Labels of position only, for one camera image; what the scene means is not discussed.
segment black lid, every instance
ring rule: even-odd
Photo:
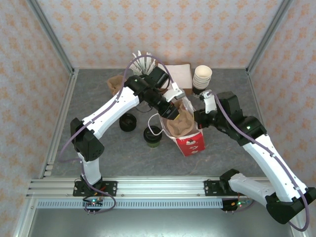
[[[150,128],[155,134],[158,134],[161,132],[161,129],[156,126],[150,126]],[[156,136],[152,134],[152,132],[149,130],[148,127],[146,127],[146,129],[144,130],[144,139],[148,143],[151,143],[151,144],[157,143],[161,140],[161,138],[162,138],[162,133]]]
[[[119,127],[124,131],[124,132],[131,132],[136,128],[136,118],[132,114],[123,114],[119,118]]]

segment gray table surface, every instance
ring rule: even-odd
[[[69,110],[63,128],[58,152],[70,137],[70,122],[77,117],[82,119],[99,109],[112,98],[107,86],[107,79],[122,75],[122,69],[79,70]],[[243,69],[214,69],[208,88],[215,92],[232,91],[238,96],[245,115],[258,117],[258,112]],[[195,109],[204,104],[194,96],[188,96]],[[146,111],[144,102],[138,106]],[[184,157],[175,143],[163,135],[157,148],[149,148],[143,138],[148,118],[155,114],[153,109],[141,113],[131,109],[137,118],[137,127],[132,132],[123,132],[116,121],[100,139],[105,151],[100,157],[100,171],[103,176],[161,176],[161,175],[209,175],[220,176],[235,168],[246,176],[264,176],[253,158],[236,141],[222,134],[215,128],[203,130],[206,149],[189,157]],[[152,125],[160,126],[158,118],[153,118]],[[65,150],[62,158],[75,158],[77,154],[72,144]],[[80,166],[75,162],[59,163],[55,161],[52,175],[79,176]]]

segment floor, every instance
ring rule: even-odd
[[[65,126],[58,151],[70,137],[70,121],[82,119],[112,98],[107,79],[122,75],[122,69],[79,70],[77,82],[69,106]],[[238,96],[240,107],[245,115],[258,117],[255,101],[244,69],[214,69],[208,86],[215,92],[232,91]],[[194,96],[188,96],[196,109],[204,104]],[[146,111],[148,106],[141,104],[139,110]],[[264,176],[262,170],[237,142],[215,128],[203,130],[206,149],[189,157],[184,157],[178,147],[165,135],[157,148],[149,148],[143,139],[148,118],[156,113],[152,110],[141,113],[131,109],[137,118],[137,127],[132,132],[123,132],[119,122],[115,122],[101,138],[105,152],[100,157],[100,170],[103,176],[161,176],[161,175],[209,175],[220,176],[235,168],[246,176]],[[159,126],[158,118],[151,121]],[[62,158],[75,158],[77,153],[70,145]],[[79,164],[55,161],[52,175],[79,176]]]
[[[256,203],[227,215],[220,209],[114,209],[87,215],[80,209],[38,209],[29,237],[292,237]]]

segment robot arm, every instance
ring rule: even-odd
[[[228,117],[242,132],[269,148],[278,157],[305,195],[308,204],[315,200],[316,189],[307,188],[290,170],[275,149],[266,129],[260,121],[255,117],[245,117],[242,114],[238,99],[232,92],[219,93],[218,98]],[[205,102],[205,109],[195,111],[194,113],[195,121],[199,128],[214,126],[217,130],[236,140],[255,159],[271,183],[271,186],[262,185],[246,178],[237,170],[230,170],[221,176],[222,181],[226,182],[223,187],[230,188],[235,192],[242,193],[258,201],[267,207],[267,210],[274,219],[282,224],[287,223],[298,212],[304,209],[302,198],[287,173],[266,150],[251,143],[230,126],[216,104],[214,95],[210,91],[205,91],[200,99]]]
[[[99,108],[93,114],[83,120],[75,118],[71,121],[71,135],[75,134],[89,121],[93,121],[73,141],[78,156],[82,159],[84,173],[89,184],[99,188],[102,176],[99,170],[99,157],[104,151],[104,146],[99,141],[105,131],[123,114],[140,102],[146,101],[150,106],[158,110],[160,116],[166,119],[176,119],[179,115],[177,108],[171,102],[173,98],[181,98],[185,95],[177,84],[172,84],[172,90],[162,95],[158,88],[168,79],[168,75],[159,67],[153,69],[149,75],[131,76],[124,84],[122,93],[117,99],[115,95],[110,101]],[[116,103],[105,114],[96,118],[114,101]]]

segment cup lid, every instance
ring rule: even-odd
[[[161,132],[161,129],[158,128],[157,126],[150,126],[150,128],[152,129],[152,131],[155,134],[158,134],[158,133]],[[153,135],[148,127],[145,128],[143,135],[144,135],[145,141],[148,142],[148,143],[151,143],[151,144],[157,143],[157,142],[159,142],[162,139],[162,133],[157,135],[157,136]]]

